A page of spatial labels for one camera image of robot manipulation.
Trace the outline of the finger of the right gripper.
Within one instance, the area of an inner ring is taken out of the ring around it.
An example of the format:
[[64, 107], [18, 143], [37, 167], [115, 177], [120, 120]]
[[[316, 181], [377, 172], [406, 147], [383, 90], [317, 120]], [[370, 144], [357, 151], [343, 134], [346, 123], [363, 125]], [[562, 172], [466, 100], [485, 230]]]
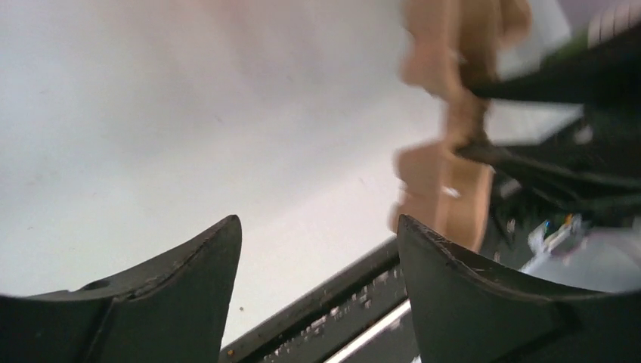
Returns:
[[599, 45], [510, 79], [477, 84], [480, 98], [559, 104], [605, 104], [640, 95], [640, 31], [629, 29]]
[[568, 211], [639, 211], [640, 172], [625, 174], [606, 163], [624, 147], [544, 144], [469, 144], [462, 158], [514, 178], [552, 205]]

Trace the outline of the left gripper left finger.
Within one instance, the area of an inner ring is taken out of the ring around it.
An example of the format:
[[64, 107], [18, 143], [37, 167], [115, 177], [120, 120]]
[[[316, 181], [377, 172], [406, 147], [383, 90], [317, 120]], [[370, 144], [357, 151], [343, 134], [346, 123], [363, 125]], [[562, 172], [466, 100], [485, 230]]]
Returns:
[[3, 362], [216, 362], [240, 259], [228, 216], [79, 290], [1, 297]]

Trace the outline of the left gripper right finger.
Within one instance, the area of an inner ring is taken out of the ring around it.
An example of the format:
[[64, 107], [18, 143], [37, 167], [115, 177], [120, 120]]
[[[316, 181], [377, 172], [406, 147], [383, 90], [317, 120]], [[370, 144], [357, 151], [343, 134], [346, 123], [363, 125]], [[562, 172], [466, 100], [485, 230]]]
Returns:
[[638, 362], [640, 294], [569, 287], [500, 265], [409, 216], [398, 249], [424, 362]]

